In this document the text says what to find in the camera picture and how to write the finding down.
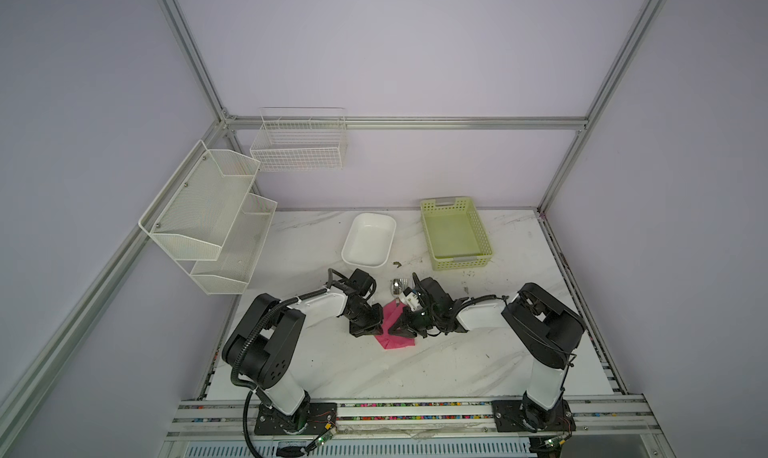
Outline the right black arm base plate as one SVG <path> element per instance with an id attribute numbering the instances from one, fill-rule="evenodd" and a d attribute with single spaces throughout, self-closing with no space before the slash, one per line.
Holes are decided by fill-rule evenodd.
<path id="1" fill-rule="evenodd" d="M 564 399 L 559 399 L 549 410 L 526 399 L 494 400 L 491 408 L 499 432 L 572 432 L 576 428 Z"/>

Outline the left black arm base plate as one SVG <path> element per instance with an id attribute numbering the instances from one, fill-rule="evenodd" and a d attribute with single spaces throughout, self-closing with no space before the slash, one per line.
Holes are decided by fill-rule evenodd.
<path id="1" fill-rule="evenodd" d="M 337 412 L 334 402 L 305 403 L 292 415 L 260 405 L 252 431 L 256 436 L 320 435 L 335 424 Z"/>

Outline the spoon with teal handle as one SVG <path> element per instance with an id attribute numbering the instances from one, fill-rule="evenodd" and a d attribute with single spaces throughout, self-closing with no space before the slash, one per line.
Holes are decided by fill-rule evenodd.
<path id="1" fill-rule="evenodd" d="M 403 293 L 403 290 L 407 287 L 407 281 L 402 278 L 394 278 L 391 281 L 391 293 L 394 296 L 399 296 Z"/>

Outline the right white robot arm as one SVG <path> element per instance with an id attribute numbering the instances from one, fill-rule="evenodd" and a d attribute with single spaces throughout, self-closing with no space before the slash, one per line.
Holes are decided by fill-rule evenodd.
<path id="1" fill-rule="evenodd" d="M 565 381 L 586 324 L 540 285 L 528 282 L 514 296 L 486 294 L 452 298 L 431 277 L 412 277 L 401 298 L 403 311 L 385 330 L 402 338 L 426 338 L 476 329 L 510 328 L 533 357 L 530 379 L 515 422 L 531 432 L 566 419 Z"/>

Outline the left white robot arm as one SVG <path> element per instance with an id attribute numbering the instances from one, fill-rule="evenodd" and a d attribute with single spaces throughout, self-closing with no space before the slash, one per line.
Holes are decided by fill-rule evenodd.
<path id="1" fill-rule="evenodd" d="M 227 339 L 222 359 L 230 382 L 259 397 L 260 413 L 289 432 L 309 421 L 311 398 L 289 372 L 302 330 L 319 321 L 343 317 L 357 338 L 383 334 L 383 307 L 372 304 L 375 279 L 356 269 L 347 277 L 330 268 L 318 290 L 280 300 L 258 295 Z"/>

